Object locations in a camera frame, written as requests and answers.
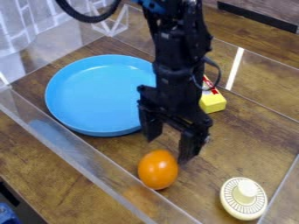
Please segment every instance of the wooden table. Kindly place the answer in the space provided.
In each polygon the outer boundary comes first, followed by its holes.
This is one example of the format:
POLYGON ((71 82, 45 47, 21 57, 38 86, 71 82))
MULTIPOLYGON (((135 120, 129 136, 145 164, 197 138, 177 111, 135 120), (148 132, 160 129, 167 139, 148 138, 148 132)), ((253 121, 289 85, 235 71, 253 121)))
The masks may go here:
MULTIPOLYGON (((299 41, 293 34, 213 9, 207 8, 205 14, 217 39, 299 67, 299 41)), ((72 61, 107 53, 153 59, 117 40, 101 38, 13 83, 14 91, 49 113, 42 93, 52 75, 72 61)), ((271 199, 299 149, 297 122, 229 91, 221 89, 221 93, 228 107, 211 115, 215 121, 211 143, 181 168, 175 185, 160 192, 203 223, 240 223, 220 207, 223 182, 233 176, 252 178, 271 199)), ((297 108, 288 116, 296 115, 297 108)), ((141 222, 4 113, 0 113, 0 136, 1 177, 49 223, 141 222)), ((164 134, 151 143, 139 132, 113 138, 80 137, 136 175, 136 163, 149 150, 167 148, 176 153, 179 133, 165 127, 164 134)))

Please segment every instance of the yellow block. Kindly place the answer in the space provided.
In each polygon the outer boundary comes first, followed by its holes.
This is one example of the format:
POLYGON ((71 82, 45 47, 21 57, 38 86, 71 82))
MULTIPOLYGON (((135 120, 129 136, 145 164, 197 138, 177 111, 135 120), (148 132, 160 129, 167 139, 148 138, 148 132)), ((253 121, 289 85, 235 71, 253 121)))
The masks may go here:
MULTIPOLYGON (((205 75, 203 76, 203 87, 212 87, 212 83, 205 75)), ((216 88, 212 88, 208 91, 201 91, 200 108, 207 114, 223 110, 225 106, 227 100, 216 88)))

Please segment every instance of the blue plastic plate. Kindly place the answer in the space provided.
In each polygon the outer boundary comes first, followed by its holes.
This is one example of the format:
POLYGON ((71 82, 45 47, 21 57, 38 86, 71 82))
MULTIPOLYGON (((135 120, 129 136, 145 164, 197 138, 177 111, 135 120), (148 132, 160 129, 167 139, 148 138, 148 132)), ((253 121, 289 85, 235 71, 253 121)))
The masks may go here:
POLYGON ((45 104, 72 130, 115 137, 140 129, 139 85, 155 86, 152 64, 124 55, 100 55, 67 65, 51 78, 45 104))

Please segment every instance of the orange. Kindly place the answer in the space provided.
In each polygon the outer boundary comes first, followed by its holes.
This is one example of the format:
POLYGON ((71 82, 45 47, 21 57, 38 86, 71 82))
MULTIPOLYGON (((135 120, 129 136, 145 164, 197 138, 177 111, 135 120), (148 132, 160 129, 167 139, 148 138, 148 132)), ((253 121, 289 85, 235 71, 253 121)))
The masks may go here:
POLYGON ((153 150, 141 158, 137 176, 155 190, 168 187, 177 178, 179 165, 168 150, 153 150))

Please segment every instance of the white lid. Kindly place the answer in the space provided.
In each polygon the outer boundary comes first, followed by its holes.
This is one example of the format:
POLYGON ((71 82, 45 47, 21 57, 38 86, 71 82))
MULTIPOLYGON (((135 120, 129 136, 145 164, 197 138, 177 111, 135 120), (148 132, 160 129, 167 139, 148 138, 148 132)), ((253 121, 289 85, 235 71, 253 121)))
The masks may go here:
POLYGON ((267 209, 265 192, 248 178, 231 178, 220 188, 219 197, 227 212, 243 221, 259 218, 267 209))

